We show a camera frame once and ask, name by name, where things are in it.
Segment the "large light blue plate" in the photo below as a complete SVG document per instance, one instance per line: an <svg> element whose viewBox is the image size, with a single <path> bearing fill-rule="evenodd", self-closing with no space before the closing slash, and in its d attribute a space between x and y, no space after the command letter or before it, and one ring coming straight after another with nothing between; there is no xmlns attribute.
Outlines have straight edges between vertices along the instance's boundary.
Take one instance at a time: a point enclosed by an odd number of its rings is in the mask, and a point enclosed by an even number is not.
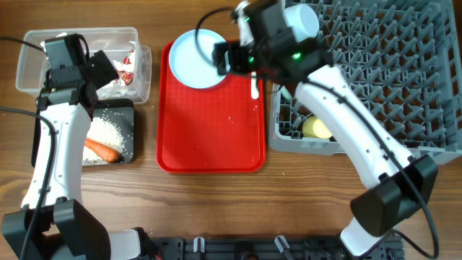
<svg viewBox="0 0 462 260"><path fill-rule="evenodd" d="M196 30L190 30L172 44L168 60L170 70L179 82L193 89L204 90L225 79L225 75L219 75L212 63L214 44L224 43L225 39L214 31L200 29L198 41L206 59L196 46Z"/></svg>

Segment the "orange carrot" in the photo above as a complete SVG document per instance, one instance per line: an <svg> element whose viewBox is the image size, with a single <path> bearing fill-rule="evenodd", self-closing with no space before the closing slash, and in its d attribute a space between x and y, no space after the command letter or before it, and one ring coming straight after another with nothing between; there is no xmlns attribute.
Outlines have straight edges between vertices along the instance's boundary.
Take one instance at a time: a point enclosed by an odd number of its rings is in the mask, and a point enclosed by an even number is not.
<svg viewBox="0 0 462 260"><path fill-rule="evenodd" d="M84 145L107 163L116 163L119 161L120 156L118 152L113 148L107 147L104 144L93 141L91 139L85 139Z"/></svg>

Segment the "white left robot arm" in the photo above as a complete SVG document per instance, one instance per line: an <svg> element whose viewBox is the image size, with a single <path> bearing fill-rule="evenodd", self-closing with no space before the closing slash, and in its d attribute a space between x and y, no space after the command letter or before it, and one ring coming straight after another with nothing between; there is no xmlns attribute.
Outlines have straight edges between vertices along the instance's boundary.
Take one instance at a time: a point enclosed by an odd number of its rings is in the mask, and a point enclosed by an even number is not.
<svg viewBox="0 0 462 260"><path fill-rule="evenodd" d="M40 132L34 173L20 210L4 215L2 235L19 259L161 259L143 228L110 233L82 204L97 90L117 71L103 51L91 55L80 34L47 39L41 51L51 67L31 113Z"/></svg>

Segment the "red candy wrapper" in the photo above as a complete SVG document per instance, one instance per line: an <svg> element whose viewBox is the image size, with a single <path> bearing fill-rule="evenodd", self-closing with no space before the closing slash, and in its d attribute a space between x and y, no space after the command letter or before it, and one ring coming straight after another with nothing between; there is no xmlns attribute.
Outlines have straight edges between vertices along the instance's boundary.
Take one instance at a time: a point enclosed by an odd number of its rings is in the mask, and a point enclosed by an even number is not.
<svg viewBox="0 0 462 260"><path fill-rule="evenodd" d="M133 81L135 61L135 50L131 50L124 60L122 60L122 62L118 65L119 76L123 80L125 86L130 85Z"/></svg>

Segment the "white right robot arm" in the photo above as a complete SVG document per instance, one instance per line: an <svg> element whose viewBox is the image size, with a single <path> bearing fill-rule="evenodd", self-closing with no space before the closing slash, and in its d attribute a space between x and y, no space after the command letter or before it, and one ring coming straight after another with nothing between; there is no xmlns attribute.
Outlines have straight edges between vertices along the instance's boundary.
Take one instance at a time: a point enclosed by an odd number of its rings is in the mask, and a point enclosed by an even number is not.
<svg viewBox="0 0 462 260"><path fill-rule="evenodd" d="M351 259L363 259L398 224L428 214L438 173L428 155L415 157L396 141L353 93L322 42L299 37L276 1L242 1L228 7L240 37L218 43L203 59L221 75L270 80L327 126L356 168L365 192L353 199L352 221L341 231Z"/></svg>

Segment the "white plastic spoon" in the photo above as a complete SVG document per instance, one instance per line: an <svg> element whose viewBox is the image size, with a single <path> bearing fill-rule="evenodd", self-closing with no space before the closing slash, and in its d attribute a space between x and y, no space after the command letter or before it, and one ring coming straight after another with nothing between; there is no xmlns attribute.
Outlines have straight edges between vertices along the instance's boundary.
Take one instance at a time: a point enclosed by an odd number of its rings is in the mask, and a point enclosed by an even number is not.
<svg viewBox="0 0 462 260"><path fill-rule="evenodd" d="M254 100L259 99L259 87L258 87L258 77L255 71L251 72L251 81L250 81L250 95Z"/></svg>

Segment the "light blue bowl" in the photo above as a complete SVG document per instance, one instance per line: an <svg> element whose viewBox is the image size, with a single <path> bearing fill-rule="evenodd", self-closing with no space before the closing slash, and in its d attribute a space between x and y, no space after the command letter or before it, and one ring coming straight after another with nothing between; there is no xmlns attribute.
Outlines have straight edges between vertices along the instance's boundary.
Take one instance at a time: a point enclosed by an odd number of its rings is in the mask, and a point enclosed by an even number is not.
<svg viewBox="0 0 462 260"><path fill-rule="evenodd" d="M279 92L281 93L282 97L285 100L293 100L292 94L289 92L289 90L284 85L280 87Z"/></svg>

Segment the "yellow plastic cup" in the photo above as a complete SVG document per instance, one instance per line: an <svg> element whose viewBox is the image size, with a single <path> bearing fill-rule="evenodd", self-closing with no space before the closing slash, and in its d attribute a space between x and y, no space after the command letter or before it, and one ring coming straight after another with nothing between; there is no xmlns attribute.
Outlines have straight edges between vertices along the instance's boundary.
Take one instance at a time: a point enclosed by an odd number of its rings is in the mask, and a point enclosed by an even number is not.
<svg viewBox="0 0 462 260"><path fill-rule="evenodd" d="M309 117L302 125L304 137L330 139L333 135L317 116Z"/></svg>

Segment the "pile of white rice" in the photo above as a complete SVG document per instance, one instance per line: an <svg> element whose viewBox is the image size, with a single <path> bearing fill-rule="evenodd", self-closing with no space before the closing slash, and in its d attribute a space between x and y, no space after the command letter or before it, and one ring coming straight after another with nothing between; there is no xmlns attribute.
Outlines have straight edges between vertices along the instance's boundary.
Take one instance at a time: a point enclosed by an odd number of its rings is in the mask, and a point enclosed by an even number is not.
<svg viewBox="0 0 462 260"><path fill-rule="evenodd" d="M104 144L115 149L119 154L119 161L115 163L129 163L134 158L133 134L124 134L122 125L110 121L106 115L94 117L86 139ZM84 145L83 166L114 164L102 160L92 150Z"/></svg>

